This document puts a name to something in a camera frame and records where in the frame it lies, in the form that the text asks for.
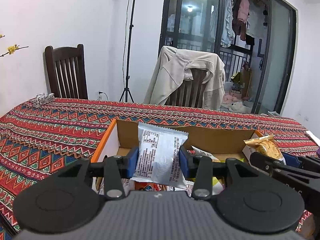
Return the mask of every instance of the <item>screw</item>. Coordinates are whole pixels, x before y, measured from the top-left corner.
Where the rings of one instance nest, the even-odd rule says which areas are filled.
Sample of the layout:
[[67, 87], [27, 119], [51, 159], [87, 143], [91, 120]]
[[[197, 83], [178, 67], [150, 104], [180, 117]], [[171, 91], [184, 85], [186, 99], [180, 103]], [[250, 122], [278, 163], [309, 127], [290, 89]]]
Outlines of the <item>screw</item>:
[[157, 194], [154, 195], [154, 197], [160, 198], [160, 197], [162, 197], [162, 194], [161, 193], [157, 193]]
[[197, 197], [207, 197], [207, 196], [210, 195], [210, 192], [209, 192], [209, 190], [207, 190], [207, 189], [199, 188], [199, 189], [196, 189], [196, 190], [195, 190], [195, 195], [196, 195]]
[[122, 195], [122, 192], [119, 189], [108, 190], [107, 196], [111, 198], [118, 198]]

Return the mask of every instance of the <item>table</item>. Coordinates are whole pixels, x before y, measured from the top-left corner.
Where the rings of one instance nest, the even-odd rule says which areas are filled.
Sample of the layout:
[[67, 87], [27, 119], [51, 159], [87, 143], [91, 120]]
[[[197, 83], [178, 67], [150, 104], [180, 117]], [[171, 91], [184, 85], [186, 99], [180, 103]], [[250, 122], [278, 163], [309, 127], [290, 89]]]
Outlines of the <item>table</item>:
[[[25, 102], [0, 118], [0, 211], [19, 230], [12, 202], [23, 189], [80, 157], [91, 157], [113, 118], [161, 125], [257, 129], [275, 135], [283, 152], [316, 156], [318, 146], [293, 119], [212, 111], [56, 98], [42, 108]], [[301, 222], [309, 215], [304, 213]], [[0, 239], [6, 239], [0, 231]]]

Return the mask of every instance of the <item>silver snack bag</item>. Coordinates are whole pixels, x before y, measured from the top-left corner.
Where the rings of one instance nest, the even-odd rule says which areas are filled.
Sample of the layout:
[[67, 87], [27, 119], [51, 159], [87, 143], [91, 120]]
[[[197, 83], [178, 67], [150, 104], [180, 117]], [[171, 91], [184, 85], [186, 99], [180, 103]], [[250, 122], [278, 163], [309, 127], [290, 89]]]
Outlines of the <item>silver snack bag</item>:
[[187, 188], [179, 166], [179, 148], [188, 133], [139, 122], [139, 157], [133, 180]]

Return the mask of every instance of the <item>hanging clothes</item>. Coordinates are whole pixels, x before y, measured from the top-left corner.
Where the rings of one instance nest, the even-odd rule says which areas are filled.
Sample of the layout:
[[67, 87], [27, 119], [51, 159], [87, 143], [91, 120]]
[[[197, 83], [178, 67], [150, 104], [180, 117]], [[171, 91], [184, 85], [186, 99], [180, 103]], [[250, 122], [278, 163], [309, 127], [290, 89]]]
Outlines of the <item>hanging clothes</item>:
[[233, 0], [225, 0], [225, 11], [224, 11], [224, 23], [223, 23], [223, 31], [221, 37], [221, 46], [224, 48], [230, 47], [231, 43], [235, 38], [235, 32], [232, 29], [232, 8], [233, 8]]
[[246, 23], [249, 15], [249, 0], [237, 0], [233, 7], [232, 29], [235, 35], [240, 35], [240, 39], [245, 41]]
[[251, 37], [250, 35], [246, 34], [245, 35], [245, 44], [254, 46], [254, 37]]
[[262, 1], [253, 1], [250, 3], [249, 17], [246, 34], [251, 37], [262, 39], [266, 30], [263, 25], [265, 16], [263, 15], [265, 5]]

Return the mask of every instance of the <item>power cord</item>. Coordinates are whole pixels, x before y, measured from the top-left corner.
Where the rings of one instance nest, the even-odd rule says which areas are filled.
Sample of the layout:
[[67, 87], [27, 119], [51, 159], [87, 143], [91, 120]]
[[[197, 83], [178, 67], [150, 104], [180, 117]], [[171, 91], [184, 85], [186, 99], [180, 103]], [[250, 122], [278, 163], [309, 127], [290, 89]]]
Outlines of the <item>power cord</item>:
[[127, 24], [128, 24], [128, 9], [129, 9], [130, 0], [128, 0], [127, 6], [127, 18], [125, 20], [125, 38], [124, 38], [124, 50], [123, 50], [123, 57], [122, 57], [122, 76], [123, 76], [123, 89], [125, 88], [124, 85], [124, 54], [125, 54], [125, 46], [127, 43]]
[[101, 92], [101, 91], [99, 91], [99, 95], [101, 95], [101, 94], [105, 94], [105, 95], [106, 95], [106, 97], [107, 97], [107, 101], [109, 101], [108, 96], [107, 96], [107, 94], [106, 94], [105, 92]]

